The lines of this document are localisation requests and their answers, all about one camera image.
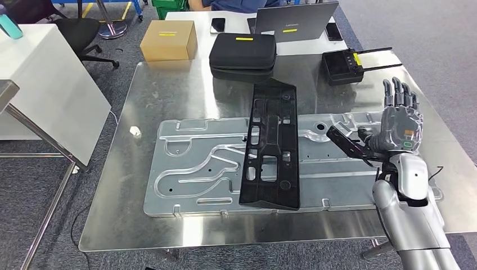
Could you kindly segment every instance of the teal bottle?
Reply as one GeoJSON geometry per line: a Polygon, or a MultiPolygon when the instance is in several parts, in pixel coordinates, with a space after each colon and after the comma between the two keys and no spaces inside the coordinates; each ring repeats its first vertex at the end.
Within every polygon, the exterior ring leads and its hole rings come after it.
{"type": "Polygon", "coordinates": [[[13,39],[19,39],[23,37],[23,32],[18,25],[9,18],[7,14],[7,8],[0,4],[0,28],[13,39]]]}

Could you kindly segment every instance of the stainless steel table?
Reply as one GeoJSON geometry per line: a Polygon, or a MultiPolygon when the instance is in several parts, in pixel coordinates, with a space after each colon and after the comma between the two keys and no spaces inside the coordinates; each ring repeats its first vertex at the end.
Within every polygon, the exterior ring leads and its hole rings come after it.
{"type": "MultiPolygon", "coordinates": [[[[399,62],[392,52],[364,65],[399,62]]],[[[361,83],[328,86],[321,55],[279,56],[274,77],[298,89],[298,113],[383,109],[384,78],[416,91],[425,117],[420,148],[444,199],[448,233],[477,231],[477,169],[404,67],[366,73],[361,83]]],[[[253,86],[213,79],[208,60],[139,63],[79,243],[81,251],[348,239],[383,236],[374,210],[151,218],[143,201],[159,123],[167,119],[249,116],[253,86]]]]}

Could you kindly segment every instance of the black device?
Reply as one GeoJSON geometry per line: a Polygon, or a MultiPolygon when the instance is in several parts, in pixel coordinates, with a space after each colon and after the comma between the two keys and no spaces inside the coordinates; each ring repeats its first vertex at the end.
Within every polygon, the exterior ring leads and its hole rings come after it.
{"type": "Polygon", "coordinates": [[[225,31],[225,18],[213,18],[210,25],[210,33],[217,35],[225,31]]]}
{"type": "Polygon", "coordinates": [[[336,26],[335,22],[329,22],[325,28],[326,35],[328,36],[329,41],[342,41],[340,30],[336,26]]]}
{"type": "Polygon", "coordinates": [[[395,64],[363,68],[361,65],[358,55],[370,52],[388,51],[391,49],[392,47],[388,47],[357,52],[355,49],[349,48],[342,51],[323,53],[321,65],[327,76],[328,84],[330,86],[339,86],[341,84],[359,83],[363,80],[365,71],[402,66],[402,64],[395,64]]]}

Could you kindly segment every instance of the black plastic part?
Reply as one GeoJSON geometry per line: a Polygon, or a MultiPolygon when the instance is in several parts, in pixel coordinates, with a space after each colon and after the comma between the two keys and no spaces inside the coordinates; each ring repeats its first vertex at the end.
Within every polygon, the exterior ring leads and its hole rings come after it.
{"type": "Polygon", "coordinates": [[[300,174],[295,86],[274,79],[255,84],[247,138],[239,204],[298,210],[300,174]],[[258,138],[253,136],[252,130],[259,131],[258,138]],[[276,161],[276,179],[264,181],[262,164],[270,160],[276,161]]]}
{"type": "Polygon", "coordinates": [[[368,147],[357,144],[350,138],[346,137],[334,125],[328,129],[326,136],[341,149],[346,156],[352,159],[362,159],[366,164],[374,167],[369,161],[385,162],[387,160],[385,155],[375,153],[368,147]]]}

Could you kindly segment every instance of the brown box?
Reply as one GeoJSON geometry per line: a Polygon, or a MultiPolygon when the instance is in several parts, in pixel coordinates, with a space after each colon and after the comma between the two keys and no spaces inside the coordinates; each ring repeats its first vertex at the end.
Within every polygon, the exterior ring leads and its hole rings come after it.
{"type": "Polygon", "coordinates": [[[194,21],[153,20],[141,42],[146,61],[193,59],[197,51],[194,21]]]}

